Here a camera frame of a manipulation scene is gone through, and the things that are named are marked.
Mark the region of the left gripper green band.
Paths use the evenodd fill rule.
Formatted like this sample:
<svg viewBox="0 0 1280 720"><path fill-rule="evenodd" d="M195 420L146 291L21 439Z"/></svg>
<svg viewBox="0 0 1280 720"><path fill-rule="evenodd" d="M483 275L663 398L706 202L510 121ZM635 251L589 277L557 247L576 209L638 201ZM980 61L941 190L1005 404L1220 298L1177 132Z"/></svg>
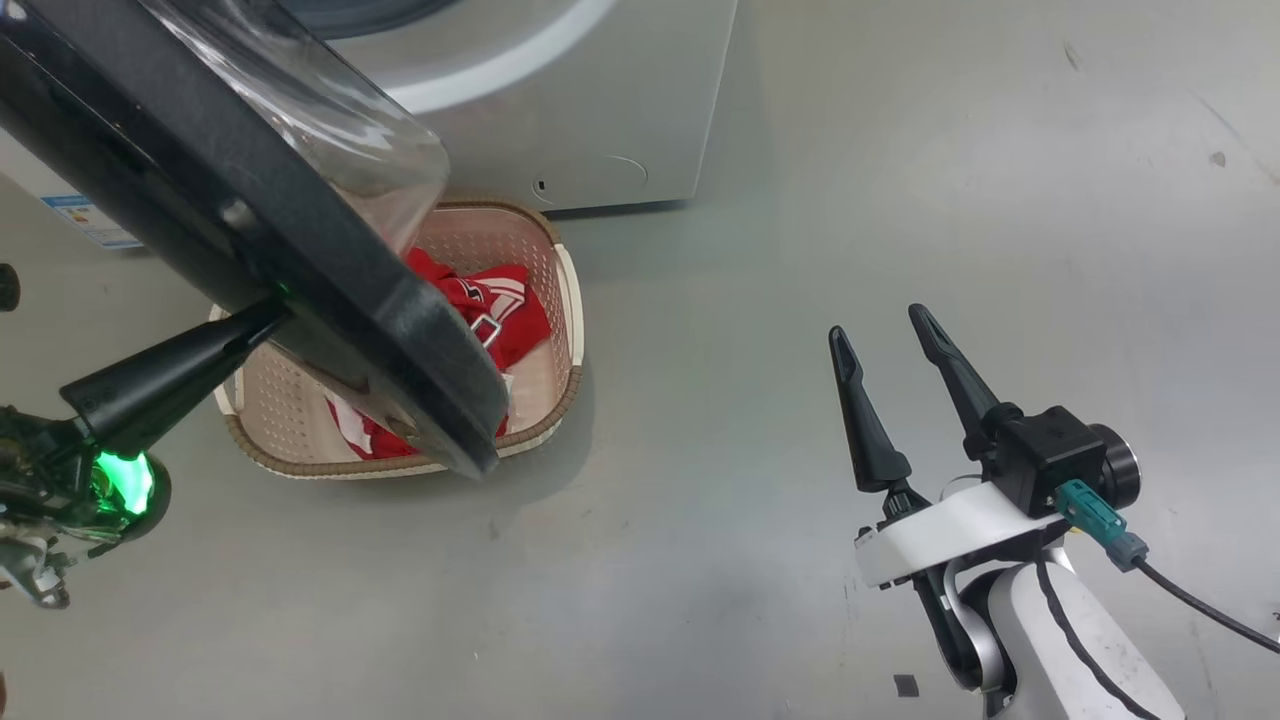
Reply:
<svg viewBox="0 0 1280 720"><path fill-rule="evenodd" d="M265 300L73 380L60 397L82 419L3 407L3 521L87 541L96 553L148 534L172 479L143 452L289 319L284 304Z"/></svg>

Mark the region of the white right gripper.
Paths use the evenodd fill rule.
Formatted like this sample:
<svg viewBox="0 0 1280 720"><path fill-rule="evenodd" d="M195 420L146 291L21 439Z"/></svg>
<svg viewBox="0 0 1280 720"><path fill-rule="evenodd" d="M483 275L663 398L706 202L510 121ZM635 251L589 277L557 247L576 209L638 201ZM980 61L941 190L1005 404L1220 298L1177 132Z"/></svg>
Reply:
<svg viewBox="0 0 1280 720"><path fill-rule="evenodd" d="M1000 401L925 305L911 304L908 315L925 359L942 375L964 429L966 456L989 456L995 443L983 420ZM883 495L884 512L914 512L854 541L863 584L891 584L1062 520L1057 512L1027 516L992 483L955 491L931 505L909 483L910 462L881 423L864 387L864 368L842 327L829 328L828 347L858 491Z"/></svg>

